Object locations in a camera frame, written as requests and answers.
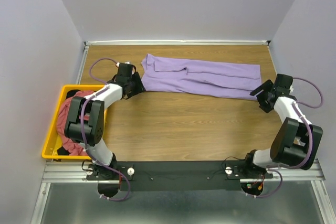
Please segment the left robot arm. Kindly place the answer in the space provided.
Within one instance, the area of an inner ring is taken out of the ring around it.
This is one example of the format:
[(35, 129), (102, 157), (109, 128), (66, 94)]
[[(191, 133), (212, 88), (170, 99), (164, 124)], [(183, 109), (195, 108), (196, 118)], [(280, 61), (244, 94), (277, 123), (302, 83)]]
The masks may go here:
[(117, 74), (103, 87), (85, 97), (73, 97), (64, 129), (65, 137), (80, 144), (93, 163), (117, 172), (115, 154), (104, 140), (104, 112), (122, 99), (129, 99), (145, 91), (136, 66), (116, 63)]

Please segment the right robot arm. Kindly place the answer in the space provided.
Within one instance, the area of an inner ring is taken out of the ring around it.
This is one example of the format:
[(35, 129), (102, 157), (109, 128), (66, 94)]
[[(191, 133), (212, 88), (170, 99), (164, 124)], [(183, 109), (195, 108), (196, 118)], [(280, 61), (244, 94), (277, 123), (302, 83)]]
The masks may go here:
[(302, 113), (299, 105), (317, 109), (323, 105), (323, 96), (315, 84), (303, 78), (297, 78), (317, 90), (320, 104), (313, 106), (298, 101), (291, 94), (294, 80), (292, 76), (278, 74), (275, 81), (267, 80), (250, 93), (257, 98), (259, 107), (264, 112), (275, 111), (282, 125), (269, 149), (253, 150), (246, 155), (246, 171), (265, 173), (266, 169), (278, 166), (309, 170), (312, 166), (322, 139), (323, 129), (312, 124)]

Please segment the purple t shirt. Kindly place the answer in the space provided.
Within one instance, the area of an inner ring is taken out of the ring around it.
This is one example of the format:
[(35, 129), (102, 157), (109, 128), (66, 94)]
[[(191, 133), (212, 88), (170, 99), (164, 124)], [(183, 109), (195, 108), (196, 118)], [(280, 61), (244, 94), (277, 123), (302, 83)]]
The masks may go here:
[(146, 91), (177, 92), (217, 98), (255, 100), (260, 65), (174, 59), (147, 54), (142, 60)]

